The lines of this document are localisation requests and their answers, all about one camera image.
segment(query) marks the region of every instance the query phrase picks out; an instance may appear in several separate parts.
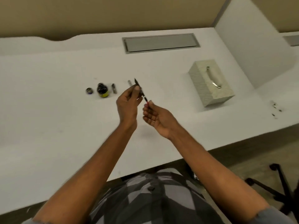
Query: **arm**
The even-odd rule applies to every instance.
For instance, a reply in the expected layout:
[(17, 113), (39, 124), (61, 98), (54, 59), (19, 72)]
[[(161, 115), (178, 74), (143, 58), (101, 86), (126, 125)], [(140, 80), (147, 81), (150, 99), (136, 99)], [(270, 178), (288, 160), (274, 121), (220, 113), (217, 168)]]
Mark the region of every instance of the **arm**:
[(263, 197), (213, 158), (168, 110), (150, 101), (144, 107), (144, 120), (173, 143), (231, 221), (248, 222), (269, 207)]
[(45, 203), (33, 218), (34, 221), (52, 224), (84, 223), (97, 194), (137, 127), (137, 106), (142, 101), (142, 97), (138, 98), (139, 90), (138, 86), (132, 86), (118, 98), (119, 126), (92, 158)]

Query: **person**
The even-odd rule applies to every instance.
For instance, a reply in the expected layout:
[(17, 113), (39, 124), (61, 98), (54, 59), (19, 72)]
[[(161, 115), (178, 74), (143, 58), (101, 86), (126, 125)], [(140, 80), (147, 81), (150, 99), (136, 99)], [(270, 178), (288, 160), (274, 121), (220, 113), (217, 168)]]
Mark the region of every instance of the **person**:
[[(140, 87), (134, 85), (120, 95), (116, 101), (118, 127), (35, 217), (24, 223), (223, 223), (199, 189), (175, 169), (144, 173), (124, 181), (108, 190), (91, 211), (99, 191), (137, 129), (137, 106), (142, 101), (139, 92)], [(232, 223), (293, 223), (213, 158), (170, 111), (152, 101), (144, 105), (143, 111), (144, 121), (171, 141)]]

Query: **yellow label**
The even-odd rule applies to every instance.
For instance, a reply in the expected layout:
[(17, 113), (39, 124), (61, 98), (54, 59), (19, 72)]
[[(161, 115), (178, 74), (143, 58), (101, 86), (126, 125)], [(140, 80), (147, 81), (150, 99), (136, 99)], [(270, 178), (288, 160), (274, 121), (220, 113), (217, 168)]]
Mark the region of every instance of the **yellow label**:
[(104, 94), (100, 94), (101, 97), (108, 97), (108, 95), (109, 95), (108, 91), (106, 93), (104, 93)]

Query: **forearm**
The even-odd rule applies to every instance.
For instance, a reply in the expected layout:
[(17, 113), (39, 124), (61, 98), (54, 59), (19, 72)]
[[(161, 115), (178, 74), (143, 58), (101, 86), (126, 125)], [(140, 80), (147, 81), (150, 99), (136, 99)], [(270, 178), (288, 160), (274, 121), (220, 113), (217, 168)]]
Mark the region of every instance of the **forearm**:
[(213, 158), (185, 129), (171, 139), (215, 202), (234, 221), (246, 222), (269, 204), (255, 190)]
[(34, 220), (52, 224), (84, 222), (134, 130), (120, 124), (92, 158), (47, 201)]

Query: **tissue box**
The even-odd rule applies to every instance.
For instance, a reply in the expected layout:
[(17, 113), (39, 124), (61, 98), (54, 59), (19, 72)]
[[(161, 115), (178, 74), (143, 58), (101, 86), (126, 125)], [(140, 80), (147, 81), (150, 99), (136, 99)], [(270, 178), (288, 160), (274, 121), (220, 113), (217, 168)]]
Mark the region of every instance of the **tissue box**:
[(194, 62), (189, 75), (204, 107), (225, 102), (235, 95), (215, 60)]

